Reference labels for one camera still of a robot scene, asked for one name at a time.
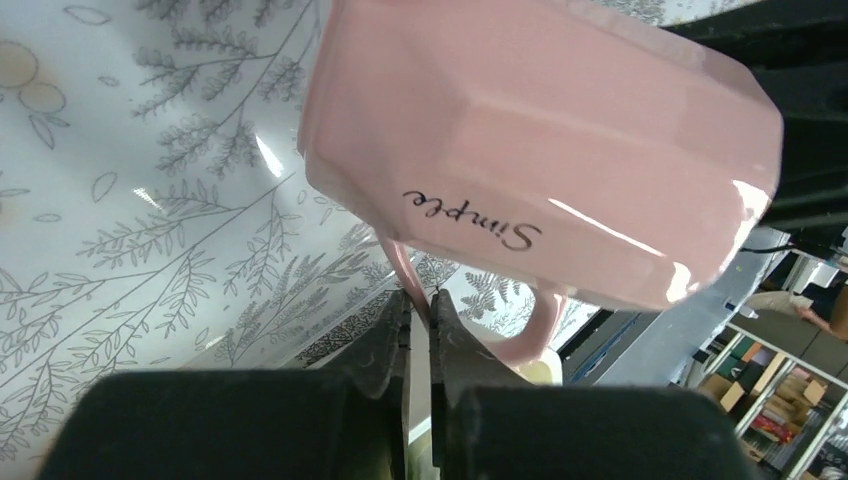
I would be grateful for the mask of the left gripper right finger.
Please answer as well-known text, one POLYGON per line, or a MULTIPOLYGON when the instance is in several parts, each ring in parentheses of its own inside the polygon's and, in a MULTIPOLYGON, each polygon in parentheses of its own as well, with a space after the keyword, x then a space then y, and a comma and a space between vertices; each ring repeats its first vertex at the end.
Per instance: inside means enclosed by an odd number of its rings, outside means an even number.
POLYGON ((430 304, 432 460, 444 479, 757 479, 720 407, 675 386, 535 385, 430 304))

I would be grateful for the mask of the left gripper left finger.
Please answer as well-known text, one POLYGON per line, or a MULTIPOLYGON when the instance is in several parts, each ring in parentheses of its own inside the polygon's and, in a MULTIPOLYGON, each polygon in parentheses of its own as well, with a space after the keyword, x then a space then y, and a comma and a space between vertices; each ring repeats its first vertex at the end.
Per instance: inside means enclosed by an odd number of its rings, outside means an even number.
POLYGON ((41 479, 403 479, 409 297, 320 369, 173 370, 97 381, 41 479))

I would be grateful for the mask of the pink faceted mug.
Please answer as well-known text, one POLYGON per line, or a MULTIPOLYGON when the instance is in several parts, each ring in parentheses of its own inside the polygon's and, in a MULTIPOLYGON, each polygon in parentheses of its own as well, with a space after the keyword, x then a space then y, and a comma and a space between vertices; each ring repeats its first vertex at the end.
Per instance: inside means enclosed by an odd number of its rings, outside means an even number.
POLYGON ((569 296, 665 310, 711 284, 782 140, 743 64, 591 1, 336 1, 298 150, 423 317, 408 248, 528 284, 526 326, 490 347, 521 365, 569 296))

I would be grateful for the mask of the floral tablecloth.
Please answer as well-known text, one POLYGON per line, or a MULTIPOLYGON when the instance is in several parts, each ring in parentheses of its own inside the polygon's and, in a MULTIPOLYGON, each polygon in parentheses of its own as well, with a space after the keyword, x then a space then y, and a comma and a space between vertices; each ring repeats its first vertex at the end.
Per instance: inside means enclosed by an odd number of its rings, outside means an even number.
MULTIPOLYGON (((2 3, 3 478, 37 476, 99 380, 275 367, 402 283, 298 150, 334 2, 2 3)), ((673 24, 591 2, 721 53, 691 33, 711 2, 673 24)), ((407 257, 464 277, 493 357, 532 315, 524 282, 407 257)), ((428 302, 436 277, 415 273, 428 302)))

